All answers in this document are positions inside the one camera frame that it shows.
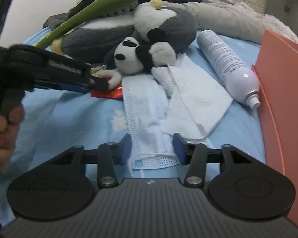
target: green handle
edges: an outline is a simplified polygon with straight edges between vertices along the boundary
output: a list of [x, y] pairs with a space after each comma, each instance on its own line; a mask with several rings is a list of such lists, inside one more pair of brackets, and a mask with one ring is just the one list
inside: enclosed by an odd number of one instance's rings
[[62, 37], [78, 25], [102, 15], [108, 14], [110, 12], [118, 11], [119, 9], [130, 6], [137, 1], [138, 0], [96, 0], [83, 10], [81, 10], [79, 13], [63, 22], [52, 32], [47, 34], [35, 46], [45, 49], [55, 39]]

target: blue bed sheet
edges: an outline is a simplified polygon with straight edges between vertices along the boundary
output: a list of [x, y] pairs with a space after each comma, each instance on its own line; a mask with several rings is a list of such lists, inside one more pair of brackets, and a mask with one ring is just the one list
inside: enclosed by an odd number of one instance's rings
[[[27, 39], [35, 44], [48, 34], [48, 28]], [[260, 46], [220, 36], [250, 67], [257, 59]], [[196, 41], [185, 51], [190, 59], [217, 79], [212, 67]], [[39, 90], [27, 93], [23, 100], [26, 118], [21, 125], [16, 149], [7, 174], [0, 176], [0, 221], [6, 225], [13, 220], [5, 193], [10, 182], [25, 171], [43, 163], [62, 151], [83, 145], [95, 149], [105, 142], [118, 142], [127, 132], [123, 101], [92, 98], [90, 94], [69, 91]], [[221, 122], [209, 136], [214, 148], [232, 144], [265, 162], [261, 127], [256, 111], [247, 110], [233, 102]], [[183, 179], [186, 166], [134, 171], [136, 177]], [[116, 167], [119, 179], [129, 177], [126, 167]], [[207, 181], [219, 173], [217, 164], [208, 164]], [[86, 175], [96, 180], [97, 166], [88, 165]]]

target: human hand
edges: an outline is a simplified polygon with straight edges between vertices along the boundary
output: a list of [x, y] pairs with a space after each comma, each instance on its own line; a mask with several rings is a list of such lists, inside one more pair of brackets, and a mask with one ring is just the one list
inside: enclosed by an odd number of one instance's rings
[[4, 173], [10, 163], [19, 125], [24, 119], [24, 108], [20, 104], [13, 108], [8, 120], [0, 114], [0, 173]]

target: white aerosol can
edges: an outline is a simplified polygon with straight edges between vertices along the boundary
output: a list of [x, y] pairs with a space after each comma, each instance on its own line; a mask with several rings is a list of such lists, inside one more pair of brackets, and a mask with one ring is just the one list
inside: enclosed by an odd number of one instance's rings
[[251, 109], [261, 105], [256, 74], [211, 30], [197, 37], [198, 45], [230, 95]]

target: panda eye patch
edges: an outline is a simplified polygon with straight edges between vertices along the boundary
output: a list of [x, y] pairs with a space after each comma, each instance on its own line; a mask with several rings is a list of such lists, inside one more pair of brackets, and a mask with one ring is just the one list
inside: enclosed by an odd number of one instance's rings
[[116, 54], [115, 55], [115, 58], [118, 60], [118, 61], [123, 61], [126, 59], [126, 57], [122, 54]]
[[135, 44], [134, 42], [130, 41], [130, 40], [126, 40], [123, 42], [123, 46], [125, 47], [136, 47], [137, 44]]

